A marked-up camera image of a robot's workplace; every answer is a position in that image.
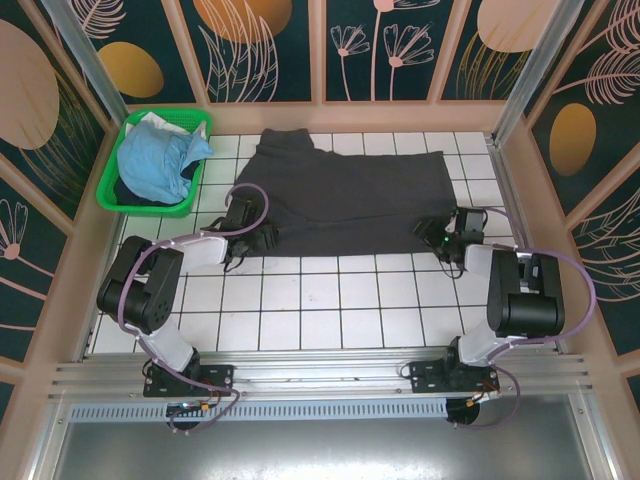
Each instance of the white tile floor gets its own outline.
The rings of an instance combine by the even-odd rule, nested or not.
[[[460,206],[503,205],[482,133],[314,134],[345,155],[443,150]],[[126,219],[123,238],[170,238],[224,215],[224,196],[260,137],[218,136],[193,212],[183,219]],[[513,243],[508,222],[489,213],[487,243]],[[488,282],[447,277],[430,253],[328,258],[252,258],[224,275],[203,267],[180,279],[172,318],[198,350],[255,351],[440,346],[484,315]],[[108,317],[88,353],[138,351]]]

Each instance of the cable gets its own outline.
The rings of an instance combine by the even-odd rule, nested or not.
[[[518,383],[518,380],[511,372],[505,370],[504,368],[498,367],[497,365],[494,365],[493,368],[495,368],[497,371],[501,373],[504,373],[507,377],[509,377],[513,382],[513,386],[516,388],[516,403],[513,405],[511,412],[509,412],[509,415],[507,415],[506,417],[503,417],[501,420],[498,420],[498,422],[491,425],[464,425],[463,423],[454,423],[453,426],[455,428],[460,427],[467,430],[476,430],[476,431],[477,430],[493,430],[494,428],[501,427],[507,422],[511,421],[513,416],[518,411],[518,408],[520,407],[520,396],[521,396],[520,384]]]
[[[133,328],[129,328],[126,326],[125,321],[124,321],[124,307],[125,307],[125,303],[126,303],[126,298],[127,295],[129,294],[129,290],[131,289],[131,285],[133,284],[133,280],[136,276],[136,273],[138,272],[138,270],[140,270],[140,267],[142,266],[142,264],[144,263],[144,261],[156,250],[165,247],[165,246],[173,246],[176,243],[179,242],[184,242],[187,240],[194,240],[194,239],[198,239],[198,238],[204,238],[204,237],[228,237],[228,236],[236,236],[236,235],[242,235],[244,233],[250,232],[251,230],[257,228],[258,226],[260,226],[260,224],[264,221],[264,219],[267,217],[267,213],[269,211],[269,197],[267,196],[267,193],[258,185],[254,185],[253,183],[240,183],[236,186],[234,186],[231,190],[229,190],[229,192],[227,193],[227,196],[225,197],[225,205],[229,206],[229,200],[233,194],[233,192],[235,192],[236,190],[240,189],[240,188],[253,188],[255,190],[257,190],[261,195],[262,198],[264,199],[264,208],[263,208],[263,212],[260,215],[260,217],[258,218],[258,220],[256,220],[254,223],[252,223],[251,225],[249,225],[248,227],[245,228],[241,228],[240,230],[235,230],[232,232],[208,232],[208,231],[200,231],[199,233],[194,233],[194,234],[190,234],[190,235],[182,235],[180,237],[176,237],[176,238],[172,238],[170,240],[163,240],[161,242],[155,243],[154,245],[152,245],[151,247],[149,247],[148,249],[146,249],[144,252],[142,252],[140,254],[140,258],[138,258],[138,260],[133,264],[133,267],[131,268],[131,271],[129,272],[129,275],[127,276],[124,285],[122,287],[122,293],[120,295],[120,300],[118,302],[118,311],[117,311],[117,320],[118,320],[118,326],[120,327],[120,329],[130,335],[134,335],[136,337],[136,339],[138,340],[138,343],[140,344],[140,347],[142,347],[142,349],[147,353],[147,355],[149,355],[151,357],[151,360],[153,361],[153,363],[155,363],[156,365],[160,366],[161,368],[165,369],[167,372],[169,372],[171,375],[173,375],[174,377],[176,377],[178,380],[181,380],[189,385],[193,385],[195,387],[199,387],[199,388],[204,388],[206,390],[208,390],[209,392],[220,392],[220,393],[232,393],[235,395],[235,398],[229,403],[229,405],[227,405],[225,408],[223,408],[220,413],[218,413],[215,417],[213,417],[210,420],[207,420],[206,422],[200,422],[198,425],[196,425],[195,427],[193,427],[190,430],[178,430],[175,425],[173,424],[173,419],[175,418],[175,415],[172,415],[170,421],[169,421],[169,425],[171,426],[171,428],[173,429],[174,433],[178,433],[181,432],[183,435],[189,435],[189,433],[195,433],[197,431],[200,430],[204,430],[207,427],[210,427],[211,425],[213,425],[214,423],[216,423],[218,421],[218,419],[220,419],[221,417],[223,417],[224,415],[227,414],[227,412],[229,412],[229,410],[231,410],[236,403],[238,403],[238,400],[240,400],[240,392],[237,391],[236,389],[233,388],[223,388],[223,387],[215,387],[213,385],[207,385],[206,383],[202,383],[202,382],[196,382],[194,380],[191,380],[190,378],[185,377],[184,375],[182,375],[181,373],[177,372],[176,370],[174,370],[173,368],[171,368],[169,365],[167,365],[166,363],[164,363],[162,360],[160,360],[159,358],[155,357],[155,355],[153,354],[153,352],[151,352],[151,350],[149,349],[149,347],[147,346],[146,342],[144,341],[144,339],[142,337],[139,336],[139,332]]]
[[[239,261],[237,264],[235,264],[233,267],[231,267],[231,268],[229,268],[229,267],[231,266],[231,262],[227,263],[227,264],[224,266],[224,268],[222,269],[222,271],[223,271],[224,273],[233,272],[236,268],[240,267],[240,265],[242,265],[242,264],[244,263],[244,259],[245,259],[245,258],[247,258],[247,255],[246,255],[246,254],[243,254],[243,255],[240,257],[240,261]]]
[[[555,257],[555,258],[557,258],[559,260],[564,260],[569,265],[572,265],[576,270],[578,270],[580,275],[582,275],[582,278],[584,279],[584,281],[587,283],[587,288],[589,289],[589,306],[587,307],[587,311],[585,312],[584,316],[582,317],[582,320],[580,320],[580,322],[578,322],[578,324],[575,327],[573,327],[572,329],[570,329],[570,330],[568,330],[568,331],[566,331],[564,333],[560,333],[558,335],[552,335],[550,337],[522,338],[522,339],[514,340],[513,342],[510,342],[510,343],[505,343],[505,344],[501,345],[500,347],[496,348],[495,350],[493,350],[492,352],[489,353],[489,355],[487,356],[487,359],[489,360],[490,363],[493,363],[498,356],[500,356],[501,354],[503,354],[505,351],[509,350],[510,348],[515,347],[516,345],[527,345],[527,344],[536,344],[536,343],[539,344],[539,343],[554,342],[554,341],[563,340],[565,338],[569,338],[569,337],[572,337],[574,335],[577,335],[578,333],[580,333],[587,326],[587,324],[589,323],[589,321],[593,317],[593,313],[595,312],[595,309],[596,309],[596,302],[597,302],[596,288],[595,288],[595,285],[593,283],[593,280],[589,276],[589,272],[587,272],[587,269],[584,268],[576,260],[574,260],[573,258],[571,258],[571,257],[569,257],[567,255],[564,255],[562,253],[554,252],[553,250],[543,250],[543,249],[529,248],[529,249],[518,249],[517,251],[518,252],[522,252],[522,253],[548,255],[550,257]]]
[[[492,212],[495,212],[495,213],[498,213],[500,215],[503,215],[503,216],[507,217],[507,219],[512,224],[512,226],[518,231],[518,233],[520,233],[522,239],[525,238],[523,229],[515,221],[515,219],[513,217],[511,217],[508,213],[503,212],[502,210],[498,210],[497,208],[493,208],[493,207],[484,207],[484,209],[492,211]],[[520,406],[520,384],[518,383],[518,380],[516,379],[516,377],[511,372],[508,372],[504,368],[498,367],[497,365],[494,364],[494,362],[495,362],[497,357],[502,355],[504,352],[506,352],[510,348],[515,347],[516,345],[540,344],[540,343],[563,340],[565,338],[572,337],[573,335],[577,335],[591,321],[591,319],[593,318],[593,313],[595,312],[596,302],[597,302],[595,284],[593,283],[593,279],[589,275],[589,272],[587,272],[586,268],[584,268],[584,266],[582,266],[579,262],[577,262],[573,258],[569,257],[568,255],[564,255],[562,253],[555,252],[553,250],[536,249],[536,248],[529,248],[529,249],[526,249],[526,248],[525,249],[519,249],[519,248],[517,248],[515,250],[517,252],[522,252],[522,253],[548,255],[550,257],[557,258],[558,260],[563,260],[563,261],[567,262],[569,265],[573,266],[578,271],[578,273],[580,273],[580,275],[582,275],[582,278],[584,279],[584,281],[587,284],[587,288],[589,289],[589,306],[587,307],[587,310],[586,310],[584,316],[582,317],[582,320],[580,320],[580,322],[578,322],[578,324],[574,328],[568,330],[567,332],[560,333],[558,335],[552,335],[552,336],[549,336],[549,337],[543,337],[543,338],[517,339],[517,340],[514,340],[513,342],[509,342],[509,343],[505,343],[505,344],[501,345],[500,347],[496,348],[495,350],[493,350],[492,352],[490,352],[487,355],[487,360],[489,361],[489,364],[490,365],[493,364],[493,368],[495,368],[499,372],[504,373],[513,382],[513,384],[514,384],[514,386],[516,388],[516,403],[513,406],[513,409],[511,410],[511,413],[509,413],[509,415],[507,415],[503,420],[500,420],[496,424],[493,424],[493,425],[478,425],[478,426],[461,425],[460,424],[460,427],[466,428],[466,429],[469,429],[469,430],[491,430],[493,428],[497,428],[499,426],[502,426],[505,423],[507,423],[508,421],[510,421],[511,418],[513,418],[513,416],[515,415],[516,411],[518,410],[518,407]]]
[[[147,378],[147,373],[149,372],[149,369],[147,368],[149,365],[151,365],[152,360],[149,359],[146,362],[144,362],[144,365],[142,365],[142,376],[144,378]]]
[[[442,263],[442,260],[440,260],[438,258],[438,262],[440,263],[440,268],[442,268],[442,273],[444,273],[447,277],[449,277],[452,280],[458,280],[460,277],[462,277],[462,275],[464,274],[464,270],[460,270],[460,274],[457,277],[453,276],[453,265],[451,265],[451,263],[449,263],[449,269],[451,270],[451,273],[447,273],[447,271],[444,268],[444,264]]]
[[[482,380],[482,384],[487,387],[489,390],[493,390],[494,392],[498,392],[500,393],[500,389],[494,387],[493,385],[491,385],[489,382],[487,382],[486,380]]]
[[[509,220],[509,223],[511,224],[511,226],[520,234],[520,238],[522,240],[525,239],[524,229],[516,221],[516,219],[514,217],[512,217],[511,215],[509,215],[507,212],[503,212],[502,210],[500,210],[498,208],[495,208],[495,207],[478,207],[478,208],[482,208],[482,209],[487,210],[489,212],[494,212],[494,213],[497,213],[499,215],[502,215],[503,217],[507,217],[507,220]]]
[[[402,374],[402,371],[403,371],[405,368],[408,368],[408,367],[409,367],[409,365],[411,365],[411,362],[409,362],[409,363],[405,363],[403,366],[401,366],[401,367],[400,367],[400,370],[398,370],[398,375],[399,375],[400,377],[404,378],[405,380],[411,380],[413,377],[417,377],[417,376],[419,376],[419,375],[413,375],[413,376],[412,376],[412,375],[403,375],[403,374]]]

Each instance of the metal frame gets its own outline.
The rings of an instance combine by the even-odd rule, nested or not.
[[[583,1],[559,2],[539,47],[532,53],[509,97],[496,130],[487,138],[505,208],[523,227],[524,236],[516,235],[516,239],[518,244],[524,246],[529,245],[530,231],[517,192],[512,188],[508,163],[500,146],[519,121],[526,103],[562,43],[566,25],[578,14]],[[123,119],[126,116],[124,103],[97,61],[95,50],[81,35],[77,22],[69,16],[72,13],[69,6],[53,0],[43,0],[43,3],[74,55],[84,67],[88,67],[88,76],[94,85],[100,87],[97,90],[114,119]],[[443,348],[433,347],[215,353],[203,355],[202,363],[234,365],[234,386],[241,391],[242,402],[252,405],[283,401],[403,402],[419,398],[437,400],[468,396],[471,392],[416,395],[411,392],[410,380],[402,378],[400,371],[407,363],[434,360],[440,358],[443,351]],[[145,359],[144,354],[92,355],[81,363],[59,365],[49,391],[50,405],[42,435],[32,452],[31,468],[24,479],[53,477],[73,408],[79,403],[131,406],[166,404],[166,399],[147,399],[142,396],[140,369]],[[620,466],[600,419],[588,372],[580,355],[566,354],[566,345],[527,346],[505,354],[499,364],[518,378],[523,395],[568,395],[593,477],[621,478]],[[501,378],[501,382],[504,394],[515,393],[508,378]]]
[[[515,128],[527,103],[544,78],[556,57],[567,33],[567,25],[573,25],[580,14],[584,0],[562,0],[553,12],[538,45],[533,49],[493,131],[495,145],[499,148]]]
[[[105,249],[105,255],[102,258],[101,268],[100,268],[100,278],[104,278],[106,272],[111,267],[110,263],[115,256],[116,250],[118,249],[118,238],[120,238],[120,234],[122,232],[122,228],[124,225],[125,217],[123,215],[118,214],[117,220],[114,224],[113,230],[109,235],[109,248]],[[93,293],[97,296],[98,290],[100,289],[100,284],[96,282],[94,285]],[[78,343],[76,344],[73,350],[73,356],[71,358],[82,361],[87,350],[87,346],[89,344],[89,340],[91,339],[91,335],[95,335],[95,330],[92,330],[95,327],[96,321],[98,319],[98,306],[93,303],[93,307],[86,313],[84,326],[82,328],[82,332],[78,337]]]
[[[236,367],[234,387],[243,401],[415,398],[400,371],[416,360],[435,360],[443,347],[246,352],[202,355],[203,364]],[[142,396],[144,354],[92,356],[58,367],[49,400],[57,402],[165,402]],[[523,395],[568,394],[590,388],[579,355],[558,355],[553,347],[525,347],[501,357],[500,365],[520,381]],[[512,385],[501,379],[505,393]],[[424,394],[425,398],[469,396],[472,392]]]
[[[41,1],[71,53],[73,53],[73,56],[82,66],[83,72],[86,73],[93,84],[105,108],[111,114],[111,118],[116,124],[122,125],[122,122],[129,115],[127,107],[98,58],[98,54],[89,38],[84,34],[82,27],[76,20],[71,3],[61,2],[60,0]]]

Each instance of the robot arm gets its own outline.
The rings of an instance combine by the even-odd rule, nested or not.
[[[227,237],[215,235],[193,235],[181,237],[182,241],[166,242],[164,248],[151,252],[136,274],[148,275],[146,283],[133,280],[124,305],[124,327],[134,333],[159,365],[194,382],[216,385],[217,370],[202,368],[200,355],[182,338],[176,322],[170,319],[178,279],[190,270],[206,265],[224,264],[225,268],[234,258],[243,258],[252,250],[265,251],[276,244],[277,230],[268,221],[242,235],[233,232],[247,230],[261,218],[258,206],[250,199],[234,197],[225,217],[216,220],[203,230],[228,232]],[[98,292],[98,308],[117,320],[118,305],[124,285],[131,275],[134,264],[142,253],[152,246],[149,240],[129,237],[104,279]],[[230,386],[232,367],[224,366],[222,375],[225,388]],[[199,396],[202,388],[177,381],[157,365],[147,370],[145,396]]]
[[[557,259],[469,245],[464,265],[470,274],[489,277],[489,294],[486,322],[458,342],[462,363],[487,366],[488,355],[505,343],[562,331],[564,302]]]

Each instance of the fabric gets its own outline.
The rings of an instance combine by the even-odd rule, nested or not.
[[[191,181],[180,173],[212,154],[198,134],[177,134],[140,122],[118,148],[118,171],[138,197],[174,205],[187,197],[191,187]]]
[[[180,175],[187,180],[193,180],[196,170],[200,166],[201,160],[193,162],[187,168],[185,168]],[[118,205],[135,205],[138,207],[171,207],[166,203],[152,202],[146,198],[142,198],[133,193],[122,181],[122,178],[118,177],[116,184],[113,186],[113,193],[116,196]]]
[[[153,112],[147,113],[144,117],[140,119],[140,122],[149,122],[159,130],[167,130],[169,132],[180,133],[182,135],[189,135],[190,133],[189,131],[185,130],[182,127],[179,127],[177,125],[174,125],[173,123],[167,122],[165,119],[156,115]],[[127,125],[124,127],[125,136],[129,135],[133,127],[135,127],[135,125],[131,123],[127,123]],[[207,139],[206,133],[205,133],[206,127],[207,127],[207,122],[202,121],[200,122],[200,125],[198,125],[198,128],[196,128],[196,130],[193,133],[196,135],[200,135],[203,139],[206,140]]]
[[[442,152],[343,156],[313,147],[306,130],[265,130],[237,183],[269,195],[278,245],[268,256],[424,252],[417,223],[456,207]],[[259,201],[250,189],[239,195]]]

